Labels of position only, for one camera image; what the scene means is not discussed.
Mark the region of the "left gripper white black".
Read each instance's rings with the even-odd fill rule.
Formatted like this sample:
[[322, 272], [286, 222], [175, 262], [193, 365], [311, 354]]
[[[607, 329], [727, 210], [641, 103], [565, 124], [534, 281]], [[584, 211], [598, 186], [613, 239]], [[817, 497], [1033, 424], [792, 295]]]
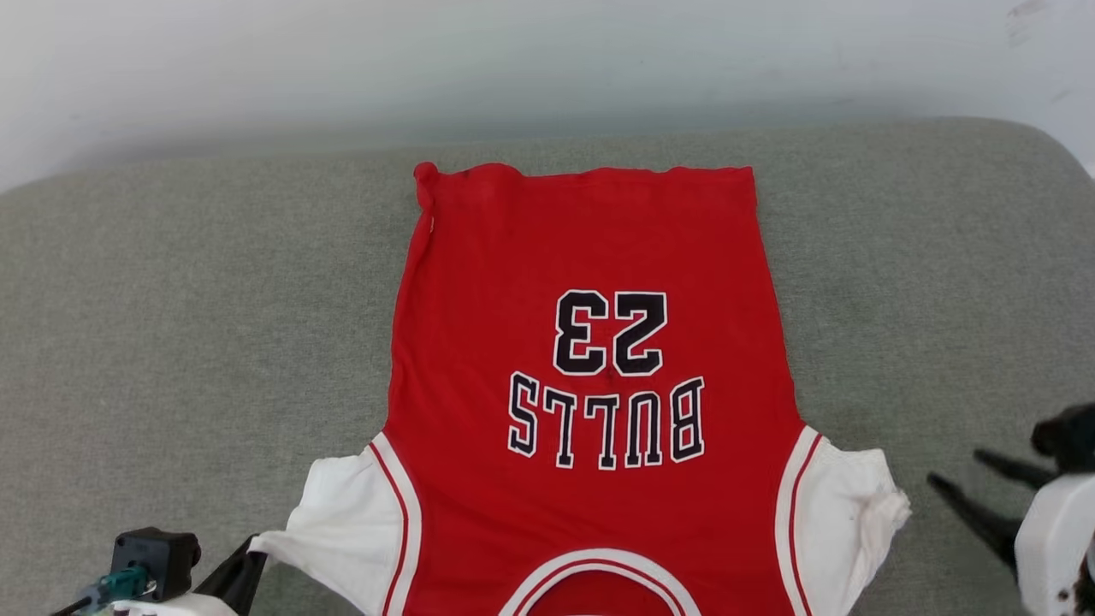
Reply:
[[250, 536], [194, 589], [195, 594], [151, 603], [113, 601], [112, 616], [250, 616], [267, 554], [251, 551]]

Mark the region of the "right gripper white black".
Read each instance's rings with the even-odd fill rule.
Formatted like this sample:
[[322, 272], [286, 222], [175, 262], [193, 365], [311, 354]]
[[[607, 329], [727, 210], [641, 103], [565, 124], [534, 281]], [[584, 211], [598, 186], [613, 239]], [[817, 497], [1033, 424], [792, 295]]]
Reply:
[[1095, 473], [1054, 470], [1010, 460], [989, 449], [973, 449], [973, 460], [1002, 478], [1039, 489], [1024, 519], [982, 505], [963, 488], [927, 473], [927, 484], [955, 515], [1010, 571], [1016, 571], [1021, 604], [1031, 616], [1095, 616]]

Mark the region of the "red and white basketball jersey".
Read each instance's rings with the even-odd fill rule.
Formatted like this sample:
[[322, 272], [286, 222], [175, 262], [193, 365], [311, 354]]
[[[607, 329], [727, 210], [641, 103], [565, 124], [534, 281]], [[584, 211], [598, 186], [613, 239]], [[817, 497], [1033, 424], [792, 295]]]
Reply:
[[367, 616], [849, 616], [910, 504], [796, 409], [754, 172], [415, 178], [387, 425], [251, 550]]

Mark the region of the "grey fabric sofa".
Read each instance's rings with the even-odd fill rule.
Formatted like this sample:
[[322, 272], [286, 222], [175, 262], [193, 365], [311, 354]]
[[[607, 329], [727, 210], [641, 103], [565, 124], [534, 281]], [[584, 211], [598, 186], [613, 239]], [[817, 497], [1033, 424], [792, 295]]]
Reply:
[[1040, 130], [932, 118], [200, 156], [0, 194], [0, 616], [46, 616], [125, 530], [189, 531], [197, 578], [281, 528], [314, 460], [387, 409], [413, 168], [754, 168], [802, 415], [883, 448], [912, 516], [855, 616], [1023, 616], [937, 495], [1001, 513], [1041, 418], [1095, 400], [1095, 172]]

